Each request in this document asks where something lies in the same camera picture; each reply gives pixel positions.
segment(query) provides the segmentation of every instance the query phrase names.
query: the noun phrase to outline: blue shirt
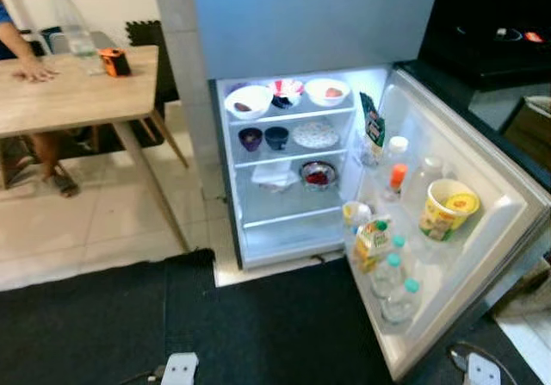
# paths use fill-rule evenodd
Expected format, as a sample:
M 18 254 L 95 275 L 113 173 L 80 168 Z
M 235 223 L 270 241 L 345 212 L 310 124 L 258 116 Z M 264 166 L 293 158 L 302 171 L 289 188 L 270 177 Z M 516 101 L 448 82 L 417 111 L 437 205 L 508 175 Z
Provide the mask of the blue shirt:
M 9 13 L 0 1 L 0 23 L 4 22 L 13 22 Z M 0 60 L 2 59 L 13 59 L 15 55 L 0 41 Z

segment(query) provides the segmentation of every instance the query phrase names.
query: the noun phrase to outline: person's hand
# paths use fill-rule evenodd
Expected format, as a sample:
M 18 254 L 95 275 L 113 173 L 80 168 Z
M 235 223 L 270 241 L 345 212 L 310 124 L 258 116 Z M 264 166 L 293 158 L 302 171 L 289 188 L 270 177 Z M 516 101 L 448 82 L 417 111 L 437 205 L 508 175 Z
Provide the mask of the person's hand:
M 37 58 L 20 59 L 20 61 L 21 68 L 14 72 L 14 77 L 21 81 L 46 82 L 57 74 L 56 71 L 45 67 Z

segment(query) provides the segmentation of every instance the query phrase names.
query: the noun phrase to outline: red food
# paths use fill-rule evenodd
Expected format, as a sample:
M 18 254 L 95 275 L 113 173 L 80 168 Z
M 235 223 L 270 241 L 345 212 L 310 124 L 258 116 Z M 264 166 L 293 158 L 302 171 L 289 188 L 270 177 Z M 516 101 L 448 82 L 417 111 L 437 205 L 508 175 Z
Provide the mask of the red food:
M 247 107 L 244 103 L 236 102 L 235 103 L 235 109 L 239 112 L 249 112 L 252 111 L 249 107 Z
M 338 90 L 337 88 L 329 88 L 325 92 L 326 98 L 336 98 L 338 96 L 342 96 L 343 92 L 341 90 Z
M 318 171 L 307 175 L 306 182 L 310 184 L 326 185 L 329 183 L 329 178 L 327 178 L 325 173 Z

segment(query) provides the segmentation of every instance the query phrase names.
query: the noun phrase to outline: electrical cord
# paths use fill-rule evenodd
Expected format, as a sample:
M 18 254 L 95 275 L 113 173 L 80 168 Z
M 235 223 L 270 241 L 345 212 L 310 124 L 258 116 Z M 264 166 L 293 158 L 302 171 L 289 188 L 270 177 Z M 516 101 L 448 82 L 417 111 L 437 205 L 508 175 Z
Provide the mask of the electrical cord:
M 515 378 L 513 378 L 513 375 L 511 375 L 509 370 L 495 356 L 489 354 L 487 351 L 480 348 L 479 346 L 470 344 L 470 343 L 465 342 L 465 341 L 456 342 L 455 344 L 451 345 L 448 348 L 448 357 L 450 357 L 452 359 L 452 362 L 454 363 L 454 365 L 457 366 L 458 368 L 460 368 L 461 370 L 462 370 L 462 367 L 459 366 L 458 362 L 454 359 L 454 354 L 457 355 L 457 353 L 455 352 L 455 350 L 453 348 L 456 347 L 457 345 L 465 346 L 466 348 L 468 348 L 470 350 L 473 350 L 476 353 L 479 353 L 481 356 L 487 357 L 489 360 L 491 360 L 492 362 L 494 362 L 496 365 L 499 366 L 499 368 L 507 375 L 507 377 L 511 381 L 512 385 L 518 385 L 517 381 L 515 381 Z

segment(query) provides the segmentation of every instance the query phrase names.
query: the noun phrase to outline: refrigerator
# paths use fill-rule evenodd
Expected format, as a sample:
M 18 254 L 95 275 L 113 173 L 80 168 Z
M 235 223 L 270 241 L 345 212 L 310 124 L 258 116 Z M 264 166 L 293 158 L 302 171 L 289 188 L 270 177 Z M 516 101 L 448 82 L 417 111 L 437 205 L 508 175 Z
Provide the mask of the refrigerator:
M 434 0 L 195 0 L 201 47 L 218 121 L 236 255 L 244 270 L 328 251 L 345 251 L 356 285 L 394 380 L 402 380 L 439 339 L 487 293 L 538 239 L 548 233 L 551 200 L 497 147 L 394 63 L 415 59 Z M 330 78 L 350 93 L 335 107 L 320 107 L 307 94 L 291 109 L 270 105 L 262 117 L 243 120 L 225 108 L 228 95 L 250 84 L 283 78 L 307 83 Z M 479 210 L 449 241 L 436 242 L 418 229 L 420 211 L 387 202 L 384 183 L 360 162 L 364 115 L 360 92 L 386 120 L 386 140 L 409 140 L 409 171 L 422 158 L 444 160 L 446 177 L 480 198 Z M 274 151 L 264 139 L 248 152 L 238 133 L 264 132 L 323 121 L 337 142 L 308 149 L 288 138 Z M 310 191 L 302 181 L 272 192 L 253 178 L 268 167 L 296 172 L 310 161 L 334 166 L 337 184 Z M 359 200 L 392 217 L 406 237 L 408 275 L 421 284 L 414 317 L 392 325 L 381 317 L 370 277 L 359 270 L 343 219 L 345 202 Z

